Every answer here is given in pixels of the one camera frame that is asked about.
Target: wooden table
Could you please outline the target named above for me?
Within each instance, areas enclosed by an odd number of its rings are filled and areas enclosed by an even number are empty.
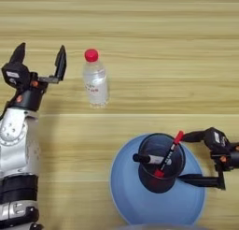
[[[67,49],[64,82],[40,109],[40,221],[53,230],[113,229],[125,222],[109,193],[112,159],[142,133],[215,126],[239,140],[239,0],[0,0],[0,63],[22,41],[42,76]],[[83,53],[97,48],[110,77],[106,109],[91,109]],[[0,79],[0,104],[13,90]],[[209,151],[189,145],[204,173]],[[199,225],[238,229],[239,170],[227,191],[208,190]]]

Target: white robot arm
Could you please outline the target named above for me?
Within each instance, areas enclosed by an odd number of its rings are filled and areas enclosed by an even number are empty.
[[[61,47],[54,76],[41,78],[22,64],[25,44],[2,68],[5,82],[16,89],[0,118],[0,229],[41,230],[37,205],[40,148],[37,111],[49,83],[63,80],[66,53]]]

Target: black container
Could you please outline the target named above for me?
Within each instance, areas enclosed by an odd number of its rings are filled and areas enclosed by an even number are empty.
[[[139,146],[138,153],[151,154],[164,157],[173,144],[173,138],[166,134],[152,134],[147,136]],[[186,163],[183,147],[178,144],[171,156],[172,163],[163,170],[162,178],[154,176],[156,165],[140,164],[138,168],[139,179],[143,185],[153,193],[161,194],[169,191],[184,169]]]

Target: bottle label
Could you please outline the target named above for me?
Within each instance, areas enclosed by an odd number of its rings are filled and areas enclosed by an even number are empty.
[[[92,104],[104,104],[108,99],[108,88],[106,77],[94,79],[85,83],[85,88]]]

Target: red bottle cap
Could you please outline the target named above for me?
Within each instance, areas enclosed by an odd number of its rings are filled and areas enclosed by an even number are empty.
[[[85,51],[85,58],[88,62],[96,62],[98,57],[99,55],[96,49],[88,49]]]

